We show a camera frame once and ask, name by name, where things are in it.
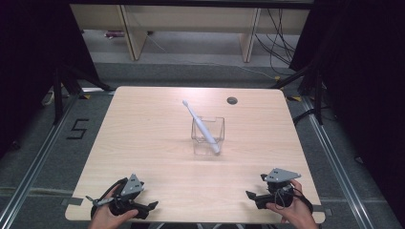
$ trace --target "small dark circle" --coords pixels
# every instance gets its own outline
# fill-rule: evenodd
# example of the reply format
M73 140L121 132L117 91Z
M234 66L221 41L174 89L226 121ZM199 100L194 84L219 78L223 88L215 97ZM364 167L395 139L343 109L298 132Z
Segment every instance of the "small dark circle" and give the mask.
M226 101L227 101L230 105L235 105L235 104L238 103L238 99L237 99L236 97L229 97Z

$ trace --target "finger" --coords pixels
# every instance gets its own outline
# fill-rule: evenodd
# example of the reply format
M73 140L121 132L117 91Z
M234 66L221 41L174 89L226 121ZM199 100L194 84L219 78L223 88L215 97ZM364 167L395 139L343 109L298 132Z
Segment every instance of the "finger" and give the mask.
M268 203L266 204L266 208L267 208L267 209L270 209L271 211L273 211L273 212L275 212L275 213L280 213L280 209L283 209L282 206L279 206L279 205L277 205L277 204L275 204L275 203L271 203L271 202L268 202Z
M287 222L287 219L285 218L285 217L281 217L281 221L280 221L281 223L286 223Z
M291 182L292 185L294 185L294 188L295 188L295 189L297 189L297 190L300 191L301 193L303 192L303 187L302 187L302 185L301 185L300 182L298 182L298 181L295 180L295 179L292 179L290 182Z
M119 184L116 185L105 197L110 198L113 196L114 191L118 188Z
M139 211L137 209L128 211L128 212L126 212L126 213L119 216L119 221L121 223L123 223L123 222L125 222L125 221L127 221L129 219L132 219L133 217L135 217L138 214L138 212Z

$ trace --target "wooden table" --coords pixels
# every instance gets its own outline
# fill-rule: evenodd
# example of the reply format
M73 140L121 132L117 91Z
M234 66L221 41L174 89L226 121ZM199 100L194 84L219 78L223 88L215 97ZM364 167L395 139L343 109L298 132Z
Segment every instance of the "wooden table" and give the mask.
M238 103L230 105L232 96ZM192 116L224 117L218 156L194 155ZM99 198L117 180L135 173L145 182L136 202L159 201L151 222L275 223L245 191L268 194L260 174L297 172L304 194L320 204L283 93L264 89L120 87L77 183L74 198ZM90 220L92 203L69 205L66 218ZM315 212L323 222L325 214Z

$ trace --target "toothbrush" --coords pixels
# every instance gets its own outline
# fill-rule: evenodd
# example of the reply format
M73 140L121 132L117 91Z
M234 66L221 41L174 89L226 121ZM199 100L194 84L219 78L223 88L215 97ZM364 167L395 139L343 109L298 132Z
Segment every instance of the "toothbrush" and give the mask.
M218 143L215 141L214 137L212 137L211 133L209 133L208 129L206 129L205 125L203 122L197 117L197 115L194 113L194 111L191 109L190 106L188 106L187 100L183 100L182 104L188 109L190 114L193 116L194 120L196 121L197 126L199 127L200 131L202 132L202 135L205 137L206 141L211 145L212 150L215 153L220 152L220 147L218 146Z

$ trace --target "metal bar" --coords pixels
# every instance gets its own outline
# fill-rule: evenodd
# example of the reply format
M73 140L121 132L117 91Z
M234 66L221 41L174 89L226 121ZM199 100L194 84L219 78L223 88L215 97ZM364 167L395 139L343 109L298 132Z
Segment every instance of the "metal bar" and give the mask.
M35 159L33 160L29 170L24 175L24 178L21 180L20 184L18 185L17 189L15 190L14 194L11 197L6 208L3 210L1 218L0 218L0 225L3 229L10 228L12 222L14 221L15 217L18 214L21 206L23 205L30 188L32 187L33 183L35 182L36 178L38 177L41 169L48 157L49 152L51 151L56 139L62 129L66 117L69 114L69 111L72 109L73 105L78 99L78 94L69 98L66 104L66 112L63 116L61 116L58 123L54 124L51 127L50 132L48 133L47 138L45 139L44 143L42 144L40 150L38 151Z
M307 96L303 97L303 104L306 110L313 109L310 99ZM343 168L342 163L334 151L332 144L328 138L327 133L322 125L319 125L316 117L313 114L309 115L309 120L312 124L313 129L315 130L322 147L327 155L327 158L330 162L330 166L334 171L337 181L342 188L343 194L345 195L348 204L352 208L352 212L354 214L355 219L360 228L374 228L373 223L370 219L370 216L367 212L366 207L362 203L360 197L358 196L357 192L355 191L351 180L349 179L348 174L346 173L345 169Z

